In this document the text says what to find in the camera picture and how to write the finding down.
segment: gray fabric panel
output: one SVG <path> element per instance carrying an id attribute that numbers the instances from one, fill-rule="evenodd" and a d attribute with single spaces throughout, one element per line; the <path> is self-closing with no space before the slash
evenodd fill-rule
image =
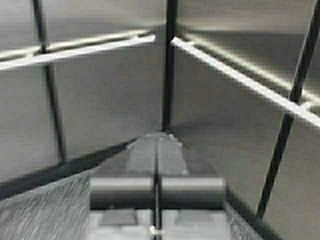
<path id="1" fill-rule="evenodd" d="M 94 177 L 121 176 L 127 174 L 127 162 L 130 151 L 128 149 L 107 158 L 100 164 L 99 169 L 94 173 Z"/>
<path id="2" fill-rule="evenodd" d="M 183 144 L 172 134 L 161 137 L 157 143 L 159 172 L 165 175 L 188 175 L 183 156 Z"/>
<path id="3" fill-rule="evenodd" d="M 103 213 L 100 226 L 138 225 L 137 213 L 133 208 L 108 209 Z"/>
<path id="4" fill-rule="evenodd" d="M 0 182 L 59 162 L 43 73 L 0 72 Z"/>
<path id="5" fill-rule="evenodd" d="M 86 239 L 91 173 L 64 178 L 0 202 L 0 239 Z"/>
<path id="6" fill-rule="evenodd" d="M 155 171 L 157 141 L 156 133 L 148 133 L 128 146 L 130 149 L 126 166 L 128 172 L 152 174 Z"/>

